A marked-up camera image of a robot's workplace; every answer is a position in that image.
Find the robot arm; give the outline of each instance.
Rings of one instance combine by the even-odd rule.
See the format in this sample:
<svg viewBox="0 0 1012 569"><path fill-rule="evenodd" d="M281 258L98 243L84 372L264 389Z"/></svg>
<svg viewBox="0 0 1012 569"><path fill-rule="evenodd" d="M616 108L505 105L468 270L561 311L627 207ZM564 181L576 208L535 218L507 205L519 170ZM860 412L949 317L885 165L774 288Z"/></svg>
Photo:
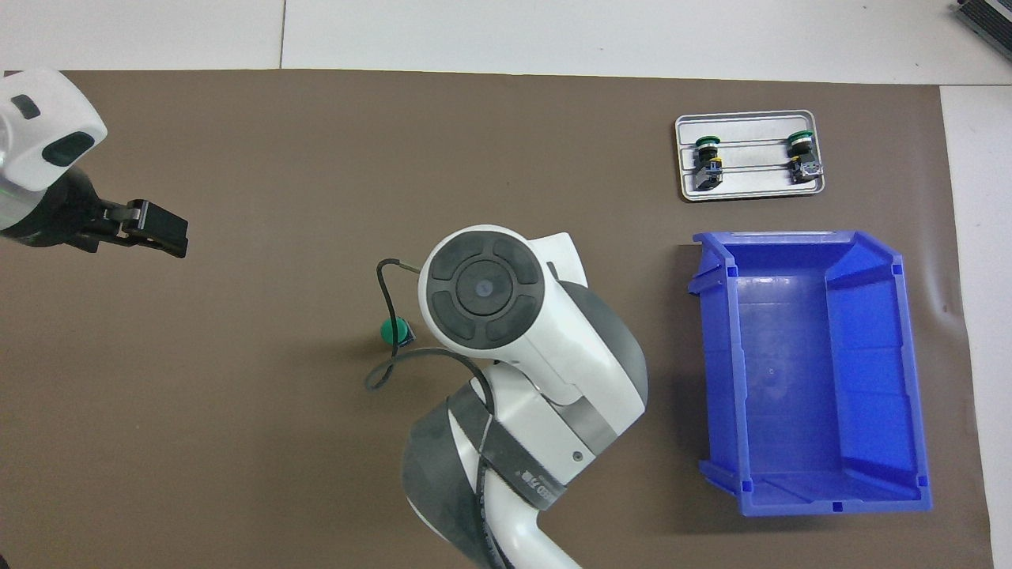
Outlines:
<svg viewBox="0 0 1012 569"><path fill-rule="evenodd" d="M585 284L568 235L528 241L496 226L450 235L422 267L419 303L436 338L497 361L485 371L494 406L473 381L418 421L404 487L481 567L577 567L537 513L645 410L643 351Z"/></svg>
<svg viewBox="0 0 1012 569"><path fill-rule="evenodd" d="M101 199L74 167L106 133L60 73L36 69L0 79L0 235L32 247L67 243L93 253L104 241L185 256L185 220L146 199Z"/></svg>

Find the black cable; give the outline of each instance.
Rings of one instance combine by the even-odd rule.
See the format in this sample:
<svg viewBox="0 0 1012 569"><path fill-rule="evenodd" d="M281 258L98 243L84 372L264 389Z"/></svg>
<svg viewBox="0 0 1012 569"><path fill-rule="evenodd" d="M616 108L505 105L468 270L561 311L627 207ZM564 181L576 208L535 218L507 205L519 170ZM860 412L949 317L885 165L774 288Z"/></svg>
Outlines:
<svg viewBox="0 0 1012 569"><path fill-rule="evenodd" d="M444 347L420 347L392 356L387 361L384 361L369 371L368 375L365 376L365 387L372 391L380 389L383 385L382 383L376 382L375 384L371 384L370 382L373 378L378 376L380 372L383 372L384 369L389 370L407 359L415 359L416 357L424 357L426 355L442 355L462 363L469 372L474 374L475 379L478 380L478 383L482 386L482 392L485 394L485 408L488 409L490 415L496 414L496 402L494 396L492 395L492 385L489 384L489 380L485 377L482 370L467 355L460 355L459 353L450 351ZM389 373L384 374L384 379L381 380L381 382L386 382L389 379Z"/></svg>
<svg viewBox="0 0 1012 569"><path fill-rule="evenodd" d="M393 360L397 357L398 344L400 344L401 334L398 333L397 326L397 313L394 312L394 301L390 299L390 291L387 290L387 281L383 277L383 267L387 265L395 264L400 266L401 259L384 259L376 264L376 280L380 281L380 290L383 292L383 299L387 302L387 311L390 313L390 325L391 325L391 338L393 339L394 347L391 349L390 358ZM383 379L375 383L375 385L369 384L369 378L365 378L365 389L369 391L375 391L382 388L388 381L390 381L391 374L394 373L394 363L391 362L387 367L387 372L384 373Z"/></svg>

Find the brown mat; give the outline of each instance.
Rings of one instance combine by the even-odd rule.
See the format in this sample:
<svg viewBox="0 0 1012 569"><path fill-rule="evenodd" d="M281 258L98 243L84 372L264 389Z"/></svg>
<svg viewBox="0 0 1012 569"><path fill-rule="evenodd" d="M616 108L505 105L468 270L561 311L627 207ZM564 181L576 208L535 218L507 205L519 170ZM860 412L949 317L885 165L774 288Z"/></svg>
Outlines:
<svg viewBox="0 0 1012 569"><path fill-rule="evenodd" d="M496 223L569 231L650 363L647 414L541 516L589 568L990 567L938 89L377 72L74 73L99 194L186 259L0 243L0 551L28 567L467 567L400 486L468 378L385 356L373 267ZM684 113L808 108L827 187L687 204ZM709 486L691 235L862 229L906 256L935 509L744 518ZM396 302L431 345L414 276Z"/></svg>

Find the metal tray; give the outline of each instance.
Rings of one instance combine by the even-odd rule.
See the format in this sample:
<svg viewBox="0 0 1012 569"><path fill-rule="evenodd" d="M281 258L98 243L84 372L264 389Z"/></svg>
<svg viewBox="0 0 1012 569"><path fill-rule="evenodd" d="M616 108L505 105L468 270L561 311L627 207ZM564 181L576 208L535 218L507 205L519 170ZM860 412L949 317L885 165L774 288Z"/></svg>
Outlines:
<svg viewBox="0 0 1012 569"><path fill-rule="evenodd" d="M816 120L808 110L679 116L675 120L675 149L682 195L691 201L705 201L819 193L826 185L825 175L805 183L791 183L786 139L797 131L812 131L812 144L821 160ZM697 191L692 181L695 141L705 136L721 139L724 181L712 189Z"/></svg>

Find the green ball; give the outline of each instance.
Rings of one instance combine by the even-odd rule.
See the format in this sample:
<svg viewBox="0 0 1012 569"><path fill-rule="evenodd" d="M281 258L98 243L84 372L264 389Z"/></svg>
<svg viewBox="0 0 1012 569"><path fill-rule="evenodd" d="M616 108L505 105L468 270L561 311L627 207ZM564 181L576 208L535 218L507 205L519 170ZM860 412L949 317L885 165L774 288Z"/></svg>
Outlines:
<svg viewBox="0 0 1012 569"><path fill-rule="evenodd" d="M394 345L393 328L394 327L390 325L390 319L389 318L387 320L384 320L383 321L383 325L380 326L380 335L383 336L383 341L385 341L385 342L387 342L387 343L389 343L391 345ZM407 337L408 337L408 322L405 319L403 319L400 316L398 316L397 317L397 343L403 342L405 339L407 339Z"/></svg>

